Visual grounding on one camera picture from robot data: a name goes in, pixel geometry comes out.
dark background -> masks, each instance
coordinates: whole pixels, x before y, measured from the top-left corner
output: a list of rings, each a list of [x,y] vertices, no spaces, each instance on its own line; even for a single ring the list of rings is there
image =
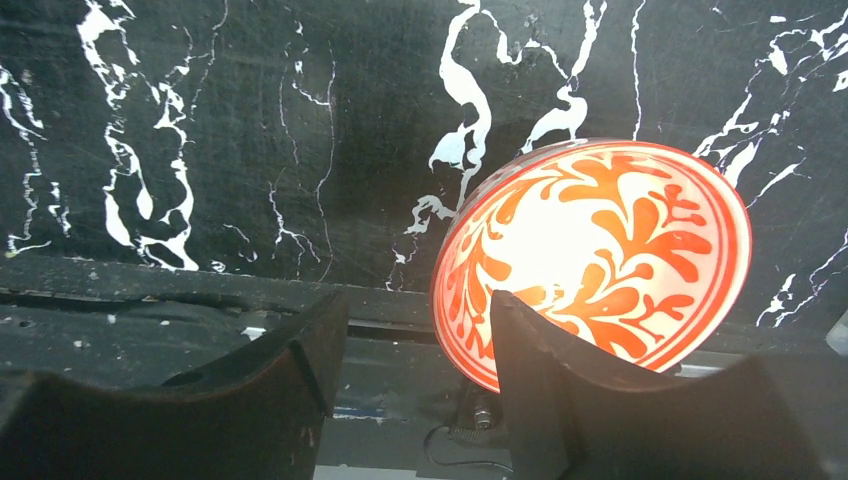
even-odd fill
[[[823,334],[848,308],[844,4],[125,1],[0,4],[7,256],[426,291],[475,161],[440,140],[478,122],[473,188],[558,108],[738,178],[754,258],[728,323]],[[487,108],[451,98],[448,58]]]

orange and white bowl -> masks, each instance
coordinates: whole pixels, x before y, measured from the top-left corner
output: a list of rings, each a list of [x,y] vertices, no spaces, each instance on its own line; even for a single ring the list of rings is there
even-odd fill
[[[687,153],[617,140],[541,148],[500,168],[457,212],[430,289],[436,335],[460,371],[499,391],[489,304],[507,290],[661,372],[727,315],[751,241],[736,191]]]

patterned bowl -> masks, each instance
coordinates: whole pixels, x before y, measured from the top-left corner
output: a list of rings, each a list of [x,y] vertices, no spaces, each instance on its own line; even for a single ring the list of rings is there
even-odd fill
[[[736,301],[751,262],[745,205],[713,167],[661,145],[576,140],[486,179],[457,212],[430,288],[439,342],[497,392],[494,290],[564,330],[661,372]]]

ceramic bowl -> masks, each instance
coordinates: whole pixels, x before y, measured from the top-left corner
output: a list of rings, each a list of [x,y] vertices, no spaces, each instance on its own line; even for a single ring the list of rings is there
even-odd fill
[[[450,360],[495,392],[496,289],[661,372],[721,323],[750,262],[745,205],[712,166],[662,145],[569,141],[516,158],[469,195],[439,253],[430,308]]]

orange floral pattern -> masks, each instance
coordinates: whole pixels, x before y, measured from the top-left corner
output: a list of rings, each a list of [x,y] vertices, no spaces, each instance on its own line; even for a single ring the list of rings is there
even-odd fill
[[[452,359],[466,373],[482,370],[481,375],[488,377],[484,386],[493,390],[497,389],[496,373],[486,366],[494,360],[488,304],[497,285],[510,278],[513,266],[506,259],[494,258],[486,246],[509,231],[519,205],[531,191],[538,192],[543,201],[606,201],[603,204],[609,208],[596,211],[591,221],[608,232],[620,252],[596,250],[583,271],[580,288],[569,301],[565,301],[567,292],[550,285],[514,293],[566,331],[590,339],[612,354],[626,352],[637,363],[669,340],[665,332],[652,329],[650,320],[663,314],[682,322],[686,318],[682,310],[693,307],[696,299],[679,293],[640,292],[633,280],[653,279],[659,262],[676,271],[684,282],[698,282],[701,272],[692,255],[709,255],[717,247],[696,233],[697,227],[709,226],[708,218],[713,216],[702,211],[703,205],[683,198],[684,189],[665,170],[633,155],[586,153],[573,162],[561,161],[563,157],[560,152],[533,175],[519,174],[502,184],[484,200],[487,208],[469,212],[471,218],[466,219],[458,243],[445,244],[458,249],[455,258],[459,261],[448,265],[442,276],[437,272],[435,279],[444,279],[443,284],[434,285],[437,295],[454,292],[434,300],[447,306],[442,315],[436,312],[438,326],[448,330],[440,333],[440,341],[447,351],[459,351]],[[621,179],[633,173],[654,178],[652,184],[664,188],[627,200]]]

